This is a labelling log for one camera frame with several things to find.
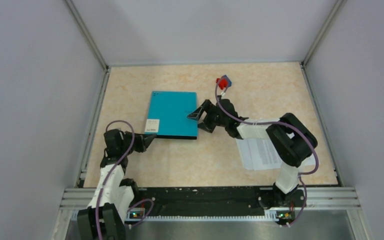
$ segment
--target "blue book cover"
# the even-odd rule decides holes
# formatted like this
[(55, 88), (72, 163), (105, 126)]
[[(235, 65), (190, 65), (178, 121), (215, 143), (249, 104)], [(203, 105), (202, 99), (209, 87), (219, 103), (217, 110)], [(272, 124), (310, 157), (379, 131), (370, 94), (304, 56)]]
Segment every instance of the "blue book cover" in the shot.
[(198, 122), (187, 118), (196, 109), (196, 92), (153, 91), (144, 132), (162, 139), (197, 139)]

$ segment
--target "enclosure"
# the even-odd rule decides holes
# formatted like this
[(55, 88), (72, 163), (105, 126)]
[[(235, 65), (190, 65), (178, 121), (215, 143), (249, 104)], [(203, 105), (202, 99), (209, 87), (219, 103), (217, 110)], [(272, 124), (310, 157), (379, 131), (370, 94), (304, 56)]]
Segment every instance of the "enclosure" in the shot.
[[(291, 229), (149, 221), (128, 239), (384, 239), (375, 0), (0, 0), (0, 239), (77, 239), (105, 126), (123, 119), (141, 132), (152, 91), (197, 92), (200, 104), (224, 74), (241, 115), (293, 112), (318, 139), (303, 217)], [(226, 138), (220, 128), (159, 139), (129, 157), (126, 176), (141, 188), (273, 185), (279, 172), (244, 169)]]

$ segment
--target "white wall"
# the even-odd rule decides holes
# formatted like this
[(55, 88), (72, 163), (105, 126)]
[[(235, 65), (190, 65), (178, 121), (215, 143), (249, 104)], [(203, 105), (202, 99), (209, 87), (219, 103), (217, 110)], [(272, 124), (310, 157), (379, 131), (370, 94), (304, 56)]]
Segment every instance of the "white wall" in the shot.
[(102, 77), (62, 0), (0, 0), (0, 239), (51, 237)]
[(384, 239), (384, 1), (347, 1), (307, 73), (341, 177)]
[(301, 61), (336, 0), (74, 0), (109, 65)]

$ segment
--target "red object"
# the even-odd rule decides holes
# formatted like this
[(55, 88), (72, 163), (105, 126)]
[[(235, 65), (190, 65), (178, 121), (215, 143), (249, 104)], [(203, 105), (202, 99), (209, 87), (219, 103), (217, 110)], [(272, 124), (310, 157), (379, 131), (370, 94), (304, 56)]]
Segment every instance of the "red object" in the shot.
[[(217, 78), (217, 80), (215, 80), (216, 83), (218, 83), (220, 80), (220, 78)], [(228, 86), (228, 81), (225, 79), (225, 78), (222, 78), (221, 81), (218, 83), (218, 87), (223, 90), (225, 89), (227, 86)]]

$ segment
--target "cable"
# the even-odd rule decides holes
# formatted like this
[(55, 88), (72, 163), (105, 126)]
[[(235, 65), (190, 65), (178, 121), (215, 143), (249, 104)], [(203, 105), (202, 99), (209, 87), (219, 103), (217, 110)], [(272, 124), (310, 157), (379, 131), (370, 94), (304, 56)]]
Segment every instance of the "cable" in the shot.
[(307, 186), (306, 186), (306, 184), (303, 182), (303, 180), (301, 179), (301, 176), (300, 176), (300, 175), (298, 176), (298, 180), (299, 180), (299, 182), (301, 183), (302, 187), (304, 188), (304, 203), (302, 204), (301, 209), (299, 210), (298, 215), (296, 215), (295, 219), (292, 220), (291, 223), (287, 223), (287, 224), (286, 224), (288, 227), (292, 227), (292, 225), (294, 225), (294, 224), (297, 222), (297, 220), (301, 217), (301, 214), (302, 214), (303, 211), (304, 211), (304, 207), (305, 207), (306, 204), (307, 204)]
[(287, 128), (290, 128), (292, 129), (294, 132), (296, 132), (302, 139), (304, 139), (305, 143), (308, 145), (308, 147), (310, 148), (312, 154), (314, 155), (314, 159), (315, 159), (315, 166), (314, 166), (314, 169), (309, 171), (309, 172), (301, 172), (300, 175), (310, 175), (310, 174), (313, 174), (315, 173), (318, 169), (319, 169), (319, 157), (317, 156), (317, 153), (316, 151), (314, 150), (314, 147), (313, 145), (310, 143), (310, 141), (306, 138), (306, 136), (300, 131), (298, 130), (298, 128), (290, 125), (290, 124), (287, 124), (285, 122), (281, 122), (281, 121), (266, 121), (266, 122), (249, 122), (249, 121), (244, 121), (244, 120), (241, 120), (235, 116), (233, 116), (232, 114), (228, 113), (228, 111), (226, 111), (223, 106), (220, 104), (220, 100), (219, 98), (217, 97), (217, 87), (219, 86), (219, 83), (222, 79), (220, 78), (220, 80), (218, 80), (217, 84), (215, 85), (215, 100), (217, 101), (217, 104), (218, 104), (218, 107), (229, 117), (231, 117), (232, 119), (240, 122), (240, 123), (243, 123), (243, 124), (248, 124), (248, 125), (272, 125), (272, 124), (275, 124), (275, 125), (281, 125), (281, 126), (285, 126)]
[(145, 218), (148, 217), (148, 215), (149, 215), (149, 214), (151, 213), (151, 211), (152, 211), (152, 208), (154, 207), (154, 201), (152, 201), (152, 199), (145, 198), (145, 199), (143, 199), (143, 200), (140, 200), (140, 201), (136, 202), (133, 206), (131, 206), (131, 207), (127, 210), (127, 212), (130, 212), (132, 209), (136, 208), (138, 205), (140, 205), (140, 204), (142, 204), (142, 203), (144, 203), (144, 202), (150, 202), (150, 203), (151, 203), (151, 207), (149, 208), (148, 212), (145, 213), (145, 215), (143, 215), (143, 217), (142, 217), (138, 222), (136, 222), (135, 224), (133, 224), (133, 225), (131, 225), (131, 226), (130, 226), (129, 224), (124, 224), (124, 225), (129, 226), (130, 228), (133, 228), (133, 227), (135, 227), (135, 226), (137, 226), (137, 225), (140, 225), (140, 224), (142, 224), (142, 223), (144, 222)]
[[(301, 176), (302, 175), (310, 175), (310, 174), (313, 174), (315, 173), (318, 169), (319, 169), (319, 157), (317, 156), (317, 153), (316, 153), (316, 150), (314, 149), (313, 145), (310, 143), (310, 141), (306, 138), (306, 136), (299, 130), (297, 129), (296, 127), (290, 125), (290, 124), (287, 124), (285, 122), (280, 122), (280, 121), (266, 121), (266, 122), (249, 122), (249, 121), (244, 121), (244, 120), (241, 120), (235, 116), (233, 116), (232, 114), (228, 113), (228, 111), (226, 111), (223, 106), (220, 104), (220, 100), (219, 98), (217, 97), (217, 87), (219, 86), (219, 83), (222, 79), (218, 80), (216, 85), (215, 85), (215, 100), (217, 101), (217, 104), (218, 104), (218, 107), (229, 117), (231, 117), (232, 119), (240, 122), (240, 123), (243, 123), (243, 124), (248, 124), (248, 125), (272, 125), (272, 124), (276, 124), (276, 125), (281, 125), (281, 126), (285, 126), (287, 128), (290, 128), (292, 129), (294, 132), (296, 132), (302, 139), (304, 139), (305, 143), (308, 145), (308, 147), (310, 148), (312, 154), (314, 155), (314, 159), (315, 159), (315, 166), (314, 166), (314, 169), (311, 170), (311, 171), (308, 171), (308, 172), (300, 172), (298, 174), (298, 180), (299, 182), (302, 184), (302, 187), (304, 188), (304, 202), (301, 206), (301, 209), (299, 210), (298, 212), (298, 215), (296, 215), (295, 219), (291, 222), (291, 223), (288, 223), (288, 227), (291, 227), (292, 225), (295, 224), (296, 220), (298, 218), (300, 218), (301, 214), (303, 213), (303, 210), (304, 210), (304, 207), (305, 205), (307, 204), (307, 187), (305, 185), (305, 183), (303, 182), (303, 180), (301, 179)], [(228, 86), (226, 86), (226, 88), (224, 89), (223, 93), (225, 93), (227, 90), (228, 90)]]
[(105, 128), (105, 132), (108, 131), (108, 127), (113, 123), (124, 123), (124, 124), (127, 124), (129, 126), (129, 128), (131, 130), (131, 143), (128, 146), (126, 152), (123, 153), (123, 155), (120, 157), (120, 159), (109, 170), (108, 174), (103, 179), (102, 188), (99, 190), (98, 198), (96, 200), (96, 207), (95, 207), (95, 222), (96, 222), (96, 230), (98, 232), (99, 240), (103, 240), (102, 232), (101, 232), (101, 226), (100, 226), (100, 222), (99, 222), (99, 205), (101, 202), (102, 192), (104, 190), (105, 184), (107, 183), (108, 179), (110, 178), (111, 173), (114, 171), (114, 169), (117, 167), (117, 165), (120, 164), (120, 162), (127, 156), (127, 154), (130, 152), (130, 149), (132, 149), (132, 147), (133, 147), (133, 142), (135, 141), (135, 131), (133, 130), (133, 126), (124, 120), (115, 120), (115, 121), (108, 123), (108, 125)]

